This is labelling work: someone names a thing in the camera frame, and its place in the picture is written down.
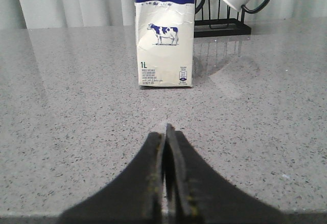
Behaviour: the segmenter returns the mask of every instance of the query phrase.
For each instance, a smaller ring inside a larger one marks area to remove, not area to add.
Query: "gray speckled countertop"
[[[327,18],[252,27],[195,39],[190,89],[138,86],[133,27],[0,31],[0,222],[50,223],[168,122],[250,195],[326,212]]]

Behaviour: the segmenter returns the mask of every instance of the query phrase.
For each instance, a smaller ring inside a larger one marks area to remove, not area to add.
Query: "milk carton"
[[[136,0],[138,83],[192,86],[195,0]]]

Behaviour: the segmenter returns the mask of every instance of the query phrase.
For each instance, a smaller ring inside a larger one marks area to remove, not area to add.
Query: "nutrition label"
[[[153,85],[157,77],[155,75],[155,69],[143,68],[142,70],[142,83],[143,85]]]

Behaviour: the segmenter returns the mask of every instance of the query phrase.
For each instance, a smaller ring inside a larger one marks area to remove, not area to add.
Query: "white curtain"
[[[254,8],[262,0],[251,0]],[[327,16],[327,0],[271,0],[246,21]],[[131,25],[134,0],[0,0],[0,29]]]

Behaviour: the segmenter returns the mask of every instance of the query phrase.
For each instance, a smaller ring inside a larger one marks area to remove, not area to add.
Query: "cow illustration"
[[[162,38],[171,39],[170,45],[178,44],[178,28],[177,27],[159,27],[152,23],[148,25],[148,30],[153,30],[155,36],[158,39],[157,45],[164,45]]]

